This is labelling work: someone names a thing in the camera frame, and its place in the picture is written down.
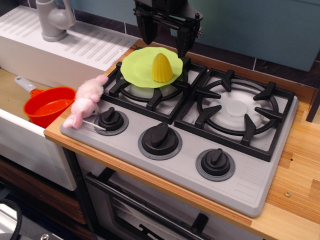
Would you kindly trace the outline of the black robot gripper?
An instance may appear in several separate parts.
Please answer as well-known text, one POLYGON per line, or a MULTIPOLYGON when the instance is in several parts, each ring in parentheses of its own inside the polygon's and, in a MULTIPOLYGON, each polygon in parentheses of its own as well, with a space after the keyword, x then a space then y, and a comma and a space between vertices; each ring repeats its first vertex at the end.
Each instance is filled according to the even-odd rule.
POLYGON ((176 48, 179 58, 193 47, 202 34, 202 13, 187 0, 136 0, 133 9, 143 41, 150 45, 158 35, 158 26, 177 30, 176 48))

